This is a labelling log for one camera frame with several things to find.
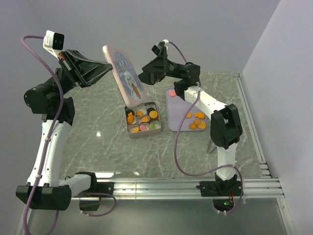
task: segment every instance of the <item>illustrated tin lid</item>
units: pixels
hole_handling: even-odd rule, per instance
[[[130,109],[145,102],[148,98],[127,53],[108,45],[102,47],[108,63],[112,64],[113,76],[121,91],[126,106]]]

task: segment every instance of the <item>glass panel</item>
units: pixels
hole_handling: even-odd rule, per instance
[[[108,210],[112,201],[102,200]],[[120,200],[104,217],[79,213],[78,201],[61,211],[53,234],[71,235],[286,235],[276,199],[247,199],[234,213],[216,214],[208,200]],[[54,211],[34,211],[30,218],[32,234],[46,234]]]

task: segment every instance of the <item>round cookie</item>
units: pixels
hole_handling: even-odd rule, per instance
[[[158,116],[157,111],[152,110],[151,112],[149,112],[149,117],[152,119],[156,119]]]
[[[204,130],[206,128],[205,122],[202,121],[198,127],[199,127],[199,129]]]
[[[151,111],[155,111],[154,108],[150,107],[149,109],[147,109],[147,113],[149,114]]]
[[[143,116],[142,118],[141,118],[141,122],[148,122],[149,121],[149,119],[148,119],[148,117],[146,117],[146,116]]]
[[[136,115],[137,115],[138,117],[142,117],[142,116],[143,116],[143,112],[140,111],[140,110],[137,110]]]

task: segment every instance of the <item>white wall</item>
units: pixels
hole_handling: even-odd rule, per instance
[[[243,72],[266,160],[300,235],[313,231],[312,10],[312,0],[281,0]]]
[[[102,46],[127,51],[136,69],[153,44],[175,42],[203,71],[242,71],[279,0],[29,0],[41,23],[104,60]],[[170,58],[182,62],[174,49]]]
[[[29,3],[24,0],[0,1],[0,234],[14,234],[22,212],[15,196],[17,185],[24,185],[36,159],[41,136],[41,117],[33,115],[23,100],[29,88],[50,76],[22,46],[21,36],[44,35]],[[27,41],[55,68],[57,60],[42,48],[38,39]]]

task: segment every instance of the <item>orange cookie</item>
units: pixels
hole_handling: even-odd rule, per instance
[[[139,127],[135,127],[135,128],[132,130],[133,133],[138,132],[138,131],[140,131]]]
[[[186,118],[191,118],[191,117],[192,117],[192,114],[191,114],[191,112],[189,112],[189,113],[187,114]]]
[[[202,121],[198,127],[199,127],[199,129],[204,130],[206,128],[205,122]]]
[[[133,113],[129,113],[127,116],[128,116],[127,117],[127,123],[132,124],[132,122],[134,121]]]
[[[189,125],[189,128],[190,128],[191,130],[196,130],[197,126],[192,123],[192,124]]]
[[[195,118],[204,119],[205,115],[203,113],[195,113]]]
[[[149,112],[149,116],[150,116],[152,119],[157,118],[157,116],[158,116],[157,111],[151,111],[151,112]]]
[[[144,117],[141,118],[141,122],[148,122],[148,121],[149,121],[149,119],[148,119],[148,117],[146,117],[146,116],[144,116]]]
[[[138,117],[142,117],[142,116],[143,116],[143,112],[140,111],[140,110],[137,110],[136,115],[137,115]]]
[[[202,121],[199,120],[199,119],[196,119],[196,120],[194,121],[194,124],[195,124],[196,126],[201,125],[201,123],[202,123]]]

